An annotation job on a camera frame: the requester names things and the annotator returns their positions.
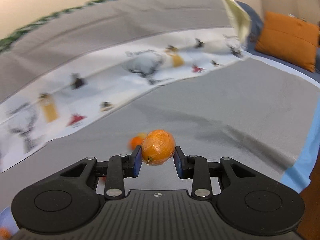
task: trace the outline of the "red star print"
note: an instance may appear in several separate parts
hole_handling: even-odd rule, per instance
[[[193,73],[201,73],[201,72],[203,72],[203,71],[204,71],[204,68],[200,68],[200,67],[198,67],[198,66],[195,65],[195,64],[192,65],[192,72],[193,72]]]

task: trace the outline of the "yellow fabric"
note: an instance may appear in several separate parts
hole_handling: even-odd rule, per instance
[[[225,4],[232,27],[235,28],[240,42],[243,44],[251,30],[251,19],[234,0],[222,0]]]
[[[315,71],[319,27],[287,15],[266,12],[255,50]]]

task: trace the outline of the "brown floor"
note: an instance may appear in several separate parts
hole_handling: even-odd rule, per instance
[[[320,240],[320,157],[310,175],[310,185],[301,192],[306,205],[298,233],[306,240]]]

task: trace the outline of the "silver screw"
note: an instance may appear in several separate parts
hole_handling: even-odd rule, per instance
[[[118,188],[111,188],[107,190],[107,195],[110,197],[118,197],[122,194],[122,190]]]
[[[195,190],[195,195],[197,195],[198,197],[207,197],[210,195],[210,191],[205,188],[199,188]]]

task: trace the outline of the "orange pillow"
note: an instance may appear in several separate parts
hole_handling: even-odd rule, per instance
[[[266,12],[255,50],[315,71],[319,27],[300,19]]]

